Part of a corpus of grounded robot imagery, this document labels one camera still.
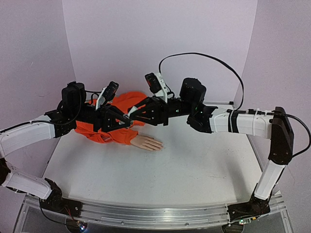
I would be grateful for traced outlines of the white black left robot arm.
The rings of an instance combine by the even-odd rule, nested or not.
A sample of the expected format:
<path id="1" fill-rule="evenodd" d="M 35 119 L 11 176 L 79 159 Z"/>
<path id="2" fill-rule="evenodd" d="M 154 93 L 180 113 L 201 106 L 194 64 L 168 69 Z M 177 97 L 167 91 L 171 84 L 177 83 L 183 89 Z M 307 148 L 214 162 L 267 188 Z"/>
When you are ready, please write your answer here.
<path id="1" fill-rule="evenodd" d="M 63 198 L 62 190 L 48 179 L 20 171 L 6 161 L 12 152 L 31 144 L 59 138 L 76 129 L 77 122 L 92 124 L 95 132 L 111 132 L 130 126 L 130 119 L 110 102 L 119 84 L 111 81 L 99 93 L 96 104 L 86 102 L 83 83 L 70 82 L 62 89 L 62 99 L 55 110 L 40 117 L 0 132 L 0 184 L 10 190 L 39 198 L 40 207 L 54 212 L 66 213 L 69 207 L 78 208 L 80 203 Z"/>

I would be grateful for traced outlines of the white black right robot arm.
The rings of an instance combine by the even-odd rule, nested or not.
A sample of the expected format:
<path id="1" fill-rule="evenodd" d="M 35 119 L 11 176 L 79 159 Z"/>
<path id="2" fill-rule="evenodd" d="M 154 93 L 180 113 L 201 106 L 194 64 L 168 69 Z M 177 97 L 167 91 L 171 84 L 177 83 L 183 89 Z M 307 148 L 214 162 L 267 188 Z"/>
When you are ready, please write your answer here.
<path id="1" fill-rule="evenodd" d="M 241 133 L 270 140 L 270 153 L 259 182 L 248 202 L 227 208 L 231 223 L 270 212 L 269 201 L 284 168 L 293 158 L 294 133 L 285 110 L 230 110 L 204 105 L 206 87 L 198 79 L 185 78 L 178 99 L 164 99 L 155 77 L 147 78 L 154 96 L 128 109 L 132 120 L 150 125 L 168 125 L 169 118 L 187 115 L 187 124 L 201 133 Z"/>

